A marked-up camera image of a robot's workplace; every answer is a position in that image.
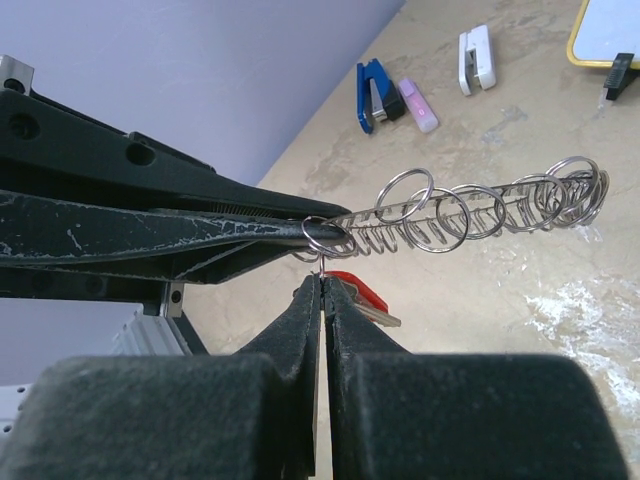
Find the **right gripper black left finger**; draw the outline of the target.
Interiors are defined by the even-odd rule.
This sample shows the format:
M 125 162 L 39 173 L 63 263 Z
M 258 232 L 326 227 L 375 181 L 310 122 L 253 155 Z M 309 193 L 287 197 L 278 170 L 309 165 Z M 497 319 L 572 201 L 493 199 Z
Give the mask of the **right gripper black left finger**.
M 13 479 L 306 479 L 316 472 L 321 283 L 231 355 L 76 357 L 9 436 Z

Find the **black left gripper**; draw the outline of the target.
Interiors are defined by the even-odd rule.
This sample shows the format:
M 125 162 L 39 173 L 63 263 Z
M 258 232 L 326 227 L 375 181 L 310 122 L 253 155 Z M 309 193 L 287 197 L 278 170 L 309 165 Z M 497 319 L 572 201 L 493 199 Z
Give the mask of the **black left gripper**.
M 1 187 L 2 298 L 162 302 L 161 281 L 220 284 L 311 239 L 347 241 L 334 225 L 282 220 L 337 217 L 343 206 L 243 185 L 143 134 L 9 89 Z

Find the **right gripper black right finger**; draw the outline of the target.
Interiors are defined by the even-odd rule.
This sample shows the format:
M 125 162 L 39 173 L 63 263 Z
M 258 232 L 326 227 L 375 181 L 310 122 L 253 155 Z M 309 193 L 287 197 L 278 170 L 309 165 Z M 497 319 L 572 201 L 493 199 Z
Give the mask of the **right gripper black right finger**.
M 337 479 L 625 479 L 596 389 L 548 354 L 417 354 L 323 283 Z

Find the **silver key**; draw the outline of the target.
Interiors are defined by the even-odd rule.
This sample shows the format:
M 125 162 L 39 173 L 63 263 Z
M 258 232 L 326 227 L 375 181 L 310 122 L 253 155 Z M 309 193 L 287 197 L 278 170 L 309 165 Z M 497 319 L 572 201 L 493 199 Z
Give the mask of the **silver key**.
M 358 301 L 356 299 L 357 290 L 354 287 L 345 287 L 345 289 L 348 291 L 349 296 L 353 300 L 357 310 L 369 320 L 383 327 L 398 328 L 402 325 L 402 321 L 399 318 L 391 315 L 389 312 L 382 312 L 366 304 L 363 300 Z

